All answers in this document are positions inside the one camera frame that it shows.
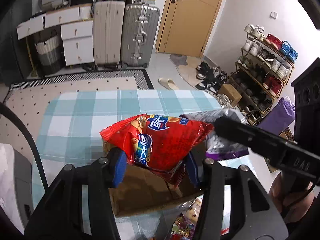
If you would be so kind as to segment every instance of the blue sneaker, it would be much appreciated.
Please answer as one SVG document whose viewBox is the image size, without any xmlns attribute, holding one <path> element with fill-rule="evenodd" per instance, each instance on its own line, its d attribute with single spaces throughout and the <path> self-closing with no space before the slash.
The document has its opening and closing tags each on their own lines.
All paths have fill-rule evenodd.
<svg viewBox="0 0 320 240">
<path fill-rule="evenodd" d="M 282 42 L 282 48 L 279 49 L 279 52 L 280 52 L 281 54 L 283 54 L 283 55 L 286 56 L 286 55 L 288 54 L 288 52 L 289 52 L 290 49 L 292 49 L 292 47 L 291 47 L 291 45 L 289 44 L 289 42 L 284 41 L 284 42 Z"/>
<path fill-rule="evenodd" d="M 296 52 L 294 49 L 290 49 L 286 58 L 290 60 L 292 63 L 295 63 L 296 59 L 298 58 L 298 52 Z"/>
</svg>

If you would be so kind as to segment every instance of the person's hand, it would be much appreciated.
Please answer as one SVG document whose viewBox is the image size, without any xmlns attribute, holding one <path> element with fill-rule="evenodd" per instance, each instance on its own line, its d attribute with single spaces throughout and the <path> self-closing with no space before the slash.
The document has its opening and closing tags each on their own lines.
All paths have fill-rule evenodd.
<svg viewBox="0 0 320 240">
<path fill-rule="evenodd" d="M 290 193 L 286 196 L 283 196 L 282 185 L 281 185 L 281 173 L 275 178 L 272 183 L 272 186 L 269 191 L 269 196 L 271 197 L 273 203 L 275 204 L 278 211 L 281 213 L 284 206 L 288 206 L 293 203 L 295 200 L 302 197 L 306 191 L 311 187 L 311 183 L 308 186 L 308 189 L 301 192 Z M 290 208 L 290 211 L 284 218 L 284 222 L 293 223 L 299 221 L 309 210 L 314 199 L 314 194 L 311 192 L 307 197 L 305 197 L 300 202 L 296 203 Z"/>
</svg>

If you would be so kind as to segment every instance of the blue logo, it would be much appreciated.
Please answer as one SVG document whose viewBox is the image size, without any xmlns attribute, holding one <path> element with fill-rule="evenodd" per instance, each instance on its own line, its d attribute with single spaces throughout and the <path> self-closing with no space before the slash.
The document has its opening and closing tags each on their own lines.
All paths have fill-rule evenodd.
<svg viewBox="0 0 320 240">
<path fill-rule="evenodd" d="M 187 125 L 187 123 L 189 122 L 189 119 L 187 118 L 182 118 L 179 122 L 179 124 L 183 124 L 183 125 Z"/>
<path fill-rule="evenodd" d="M 140 133 L 138 135 L 138 147 L 136 152 L 134 153 L 134 161 L 148 166 L 148 162 L 150 161 L 151 155 L 152 138 L 150 135 L 144 133 Z"/>
<path fill-rule="evenodd" d="M 159 131 L 159 130 L 165 130 L 169 127 L 166 126 L 168 122 L 168 116 L 165 115 L 150 115 L 148 118 L 148 121 L 150 122 L 148 127 L 152 130 Z"/>
</svg>

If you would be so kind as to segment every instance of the door frame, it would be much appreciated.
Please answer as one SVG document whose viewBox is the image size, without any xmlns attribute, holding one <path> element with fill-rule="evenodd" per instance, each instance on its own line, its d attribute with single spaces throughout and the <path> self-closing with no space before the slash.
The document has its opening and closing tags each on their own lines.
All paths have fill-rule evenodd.
<svg viewBox="0 0 320 240">
<path fill-rule="evenodd" d="M 162 11 L 162 17 L 161 17 L 161 21 L 160 21 L 160 26 L 159 26 L 159 30 L 158 30 L 158 35 L 157 35 L 157 39 L 156 39 L 156 52 L 157 53 L 164 53 L 164 51 L 159 51 L 159 47 L 160 47 L 160 42 L 161 42 L 163 30 L 164 30 L 164 24 L 165 24 L 165 21 L 166 21 L 166 18 L 167 18 L 167 14 L 168 14 L 170 3 L 171 3 L 171 0 L 165 0 L 164 8 L 163 8 L 163 11 Z M 214 17 L 213 17 L 213 20 L 212 20 L 212 23 L 211 23 L 211 26 L 210 26 L 210 29 L 209 29 L 209 32 L 207 34 L 207 38 L 205 39 L 204 46 L 203 46 L 203 48 L 201 50 L 200 57 L 203 56 L 203 52 L 205 50 L 205 47 L 207 46 L 210 34 L 212 32 L 214 23 L 215 23 L 215 21 L 217 19 L 218 12 L 220 10 L 221 3 L 222 3 L 222 0 L 219 0 L 216 12 L 214 14 Z"/>
</svg>

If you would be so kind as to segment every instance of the screw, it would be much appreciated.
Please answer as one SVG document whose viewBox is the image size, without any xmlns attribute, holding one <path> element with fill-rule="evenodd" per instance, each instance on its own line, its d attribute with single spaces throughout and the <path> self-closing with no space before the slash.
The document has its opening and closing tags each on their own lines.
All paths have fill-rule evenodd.
<svg viewBox="0 0 320 240">
<path fill-rule="evenodd" d="M 66 165 L 64 165 L 64 167 L 63 167 L 63 169 L 65 170 L 65 171 L 71 171 L 72 170 L 72 164 L 66 164 Z"/>
<path fill-rule="evenodd" d="M 249 167 L 247 165 L 240 165 L 240 169 L 242 171 L 248 171 L 249 170 Z"/>
<path fill-rule="evenodd" d="M 106 157 L 102 157 L 102 158 L 99 159 L 99 163 L 100 164 L 106 164 L 106 163 L 108 163 L 108 159 Z"/>
<path fill-rule="evenodd" d="M 209 164 L 209 165 L 214 164 L 214 160 L 211 159 L 211 158 L 206 158 L 206 159 L 204 160 L 204 162 L 205 162 L 206 164 Z"/>
</svg>

